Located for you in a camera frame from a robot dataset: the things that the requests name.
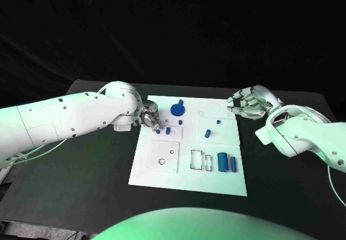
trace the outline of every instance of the green object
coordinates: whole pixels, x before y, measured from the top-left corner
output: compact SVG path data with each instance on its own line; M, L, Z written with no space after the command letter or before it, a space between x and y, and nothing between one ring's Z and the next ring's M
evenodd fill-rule
M260 218L228 211L181 207L143 213L93 240L314 240Z

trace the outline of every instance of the robotic hand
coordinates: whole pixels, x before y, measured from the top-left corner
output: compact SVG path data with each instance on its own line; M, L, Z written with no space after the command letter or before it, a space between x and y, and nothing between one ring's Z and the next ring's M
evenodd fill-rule
M263 144L273 143L289 157L312 151L332 168L346 173L346 123L332 123L308 106L285 105L262 85L240 90L227 101L239 98L241 107L227 107L233 113L253 120L269 115L266 126L256 131Z
M83 92L0 109L0 168L15 154L100 130L119 132L159 125L159 108L129 83L110 82L97 92Z

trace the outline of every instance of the white cable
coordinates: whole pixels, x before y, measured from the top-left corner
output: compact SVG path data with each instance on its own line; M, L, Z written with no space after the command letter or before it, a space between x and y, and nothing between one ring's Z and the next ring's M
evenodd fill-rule
M24 160L24 161L19 161L19 162L14 162L15 160L18 160L18 159L21 159L22 157L28 156L31 153L37 152L37 151L45 146L45 145L43 145L43 146L38 147L34 151L31 151L27 155L24 155L24 156L18 157L17 159L11 160L11 162L8 161L8 162L2 163L2 164L0 164L0 168L6 168L8 166L17 165L17 164L21 164L21 163L27 163L28 161L31 161L31 160L43 157L44 155L47 155L48 153L51 153L51 152L64 144L66 141L67 141L67 139L66 139L50 151L47 151L47 152L45 152L44 154L41 154L40 156L32 157L32 158L30 158L30 159L27 159L27 160Z
M332 178L331 178L331 166L328 165L328 177L329 177L329 182L331 182L331 186L332 186L332 189L334 189L334 193L335 195L338 196L340 200L341 200L341 203L344 204L344 206L346 207L346 204L345 204L345 201L341 199L340 195L338 195L338 191L335 189L335 186L334 186L334 182L332 182Z

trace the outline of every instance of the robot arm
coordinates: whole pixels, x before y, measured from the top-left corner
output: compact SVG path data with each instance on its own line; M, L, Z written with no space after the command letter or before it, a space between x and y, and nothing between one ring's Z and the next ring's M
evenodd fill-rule
M130 131L132 124L162 129L155 102L120 81L96 92L57 97L0 109L0 162L15 154L76 138L107 125Z
M312 151L332 168L346 173L346 123L332 123L311 107L285 105L262 85L243 89L227 101L239 98L241 107L228 107L233 113L254 120L269 114L266 126L256 131L263 144L273 143L289 157Z

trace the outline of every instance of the blue object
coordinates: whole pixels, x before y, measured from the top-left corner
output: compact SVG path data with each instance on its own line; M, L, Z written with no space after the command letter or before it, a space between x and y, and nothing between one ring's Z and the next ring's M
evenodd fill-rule
M233 166L233 173L237 173L237 158L231 157L231 166Z
M184 102L184 100L181 99L181 100L179 100L179 103L175 104L175 105L172 105L172 107L171 107L171 113L172 113L174 116L178 116L178 117L179 117L179 116L182 116L182 115L185 114L187 108L185 108L184 104L185 104L185 102Z
M207 138L210 138L211 132L213 132L213 131L208 129L207 132L205 132L205 135L204 135Z
M218 171L230 171L228 154L226 152L218 153Z

